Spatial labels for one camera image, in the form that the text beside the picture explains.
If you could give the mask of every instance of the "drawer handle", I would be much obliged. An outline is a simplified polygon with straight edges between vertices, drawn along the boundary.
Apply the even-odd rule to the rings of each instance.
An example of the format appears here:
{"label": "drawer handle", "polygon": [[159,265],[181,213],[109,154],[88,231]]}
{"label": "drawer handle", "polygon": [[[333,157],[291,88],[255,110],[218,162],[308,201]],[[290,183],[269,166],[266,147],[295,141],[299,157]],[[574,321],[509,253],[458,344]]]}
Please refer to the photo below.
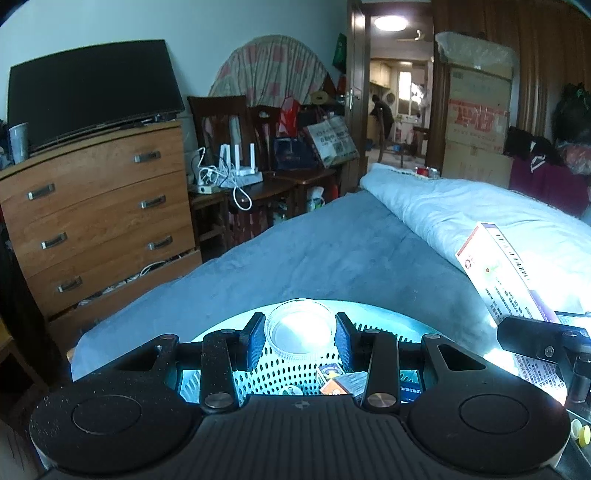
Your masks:
{"label": "drawer handle", "polygon": [[173,237],[169,235],[168,237],[166,237],[164,240],[161,240],[160,242],[150,242],[148,244],[148,250],[157,250],[159,248],[166,247],[167,245],[170,245],[172,242],[173,242]]}
{"label": "drawer handle", "polygon": [[82,285],[82,279],[80,277],[75,277],[74,280],[71,280],[68,283],[64,283],[57,287],[57,291],[59,293],[64,293],[70,290],[74,290],[75,288],[80,287],[80,285]]}
{"label": "drawer handle", "polygon": [[134,157],[135,163],[142,163],[145,161],[150,160],[158,160],[162,155],[160,154],[160,150],[154,150],[153,152],[142,153],[140,155],[136,155]]}
{"label": "drawer handle", "polygon": [[152,200],[144,200],[143,202],[139,203],[139,206],[142,208],[151,208],[155,207],[156,205],[162,205],[166,202],[166,195],[161,195],[160,197],[156,197]]}
{"label": "drawer handle", "polygon": [[65,232],[62,232],[57,237],[52,238],[51,240],[45,240],[44,242],[41,242],[41,248],[43,250],[47,250],[48,248],[59,245],[60,243],[65,242],[66,240],[68,240],[68,236]]}
{"label": "drawer handle", "polygon": [[45,195],[49,195],[51,192],[56,191],[56,185],[54,183],[50,183],[45,185],[43,188],[38,190],[33,190],[32,192],[27,193],[27,197],[29,200],[35,200],[39,197],[44,197]]}

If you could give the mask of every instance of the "small box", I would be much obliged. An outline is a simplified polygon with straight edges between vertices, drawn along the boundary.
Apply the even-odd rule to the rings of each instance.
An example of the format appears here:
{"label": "small box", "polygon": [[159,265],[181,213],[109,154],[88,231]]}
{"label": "small box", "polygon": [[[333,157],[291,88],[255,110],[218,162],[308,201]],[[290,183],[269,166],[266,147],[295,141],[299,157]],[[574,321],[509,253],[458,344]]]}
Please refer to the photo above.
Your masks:
{"label": "small box", "polygon": [[367,383],[367,372],[355,372],[354,374],[343,374],[329,380],[320,392],[324,395],[348,395],[351,394],[358,400],[365,391]]}
{"label": "small box", "polygon": [[326,383],[332,378],[336,378],[340,375],[344,375],[345,371],[339,364],[327,364],[322,365],[316,369],[316,381],[318,382],[318,388],[324,387]]}

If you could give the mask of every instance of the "door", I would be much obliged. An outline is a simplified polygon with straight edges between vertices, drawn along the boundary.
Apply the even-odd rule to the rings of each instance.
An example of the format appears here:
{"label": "door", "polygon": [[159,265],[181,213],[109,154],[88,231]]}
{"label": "door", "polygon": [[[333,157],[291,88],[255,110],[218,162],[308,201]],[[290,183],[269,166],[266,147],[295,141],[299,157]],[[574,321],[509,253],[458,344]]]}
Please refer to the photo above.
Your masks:
{"label": "door", "polygon": [[365,137],[367,133],[368,95],[364,88],[369,79],[369,35],[360,0],[348,0],[349,31],[347,35],[347,101],[345,121],[357,147],[360,160],[345,164],[340,181],[341,194],[354,192],[367,171]]}

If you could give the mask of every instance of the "wooden dresser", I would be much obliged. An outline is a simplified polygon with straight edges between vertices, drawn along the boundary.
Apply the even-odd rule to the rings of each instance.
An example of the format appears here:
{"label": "wooden dresser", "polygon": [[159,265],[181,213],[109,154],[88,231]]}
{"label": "wooden dresser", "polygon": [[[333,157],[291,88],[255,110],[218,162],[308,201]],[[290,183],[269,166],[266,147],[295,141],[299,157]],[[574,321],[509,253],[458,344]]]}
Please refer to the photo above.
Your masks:
{"label": "wooden dresser", "polygon": [[10,167],[0,172],[0,205],[22,273],[62,352],[96,322],[201,263],[179,122],[86,138]]}

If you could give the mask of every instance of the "doorway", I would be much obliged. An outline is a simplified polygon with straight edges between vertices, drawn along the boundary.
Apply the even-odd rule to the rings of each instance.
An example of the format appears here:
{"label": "doorway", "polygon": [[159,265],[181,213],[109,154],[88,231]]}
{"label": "doorway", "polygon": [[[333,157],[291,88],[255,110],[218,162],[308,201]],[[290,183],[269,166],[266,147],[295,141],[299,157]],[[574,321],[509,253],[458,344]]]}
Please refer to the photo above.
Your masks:
{"label": "doorway", "polygon": [[364,7],[371,58],[366,82],[368,169],[378,161],[398,168],[424,167],[435,48],[430,4]]}

